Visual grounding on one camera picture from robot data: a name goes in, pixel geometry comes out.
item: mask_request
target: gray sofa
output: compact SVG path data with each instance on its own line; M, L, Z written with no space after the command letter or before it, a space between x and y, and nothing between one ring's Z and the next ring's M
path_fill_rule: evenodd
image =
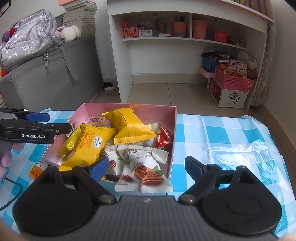
M95 97L104 83L94 36L85 36L62 46L64 56L60 48L48 53L49 74L44 57L39 56L1 79L0 93L8 108L38 112L47 108L76 110ZM76 72L78 80L69 69Z

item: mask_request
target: power cord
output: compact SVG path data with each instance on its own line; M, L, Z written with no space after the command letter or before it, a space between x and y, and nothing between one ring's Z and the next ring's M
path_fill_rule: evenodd
M103 91L104 91L104 93L105 93L106 95L112 95L112 94L116 91L116 89L115 89L111 94L107 94L107 93L105 92L105 89L106 89L106 88L103 88Z
M5 208L7 208L9 205L11 205L20 195L21 195L21 193L22 193L22 190L23 190L23 187L22 187L22 185L20 185L19 183L16 183L15 181L13 181L13 180L11 180L11 179L9 179L9 178L7 178L7 177L5 177L5 179L7 180L7 181L9 181L9 182L11 182L11 183L13 183L13 184L16 184L16 185L18 185L19 187L20 187L20 190L19 190L19 192L17 193L17 195L15 195L7 204L5 204L4 206L2 206L2 207L0 207L0 212L2 211L2 210L4 210Z

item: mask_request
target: red foil wrapper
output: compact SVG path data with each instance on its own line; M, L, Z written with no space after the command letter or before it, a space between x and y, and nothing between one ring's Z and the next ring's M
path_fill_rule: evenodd
M155 142L155 148L163 149L168 151L172 144L172 134L161 125L159 125L160 133L158 134Z

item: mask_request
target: picture frame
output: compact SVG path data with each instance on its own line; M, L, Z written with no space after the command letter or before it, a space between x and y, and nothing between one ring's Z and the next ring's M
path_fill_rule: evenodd
M6 12L7 9L11 7L11 0L4 5L3 8L0 8L0 17Z

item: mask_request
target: blue box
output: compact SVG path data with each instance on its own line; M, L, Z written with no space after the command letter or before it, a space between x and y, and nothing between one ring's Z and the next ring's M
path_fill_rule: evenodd
M212 61L209 58L202 57L202 67L210 73L215 73L215 66L219 64L219 61Z

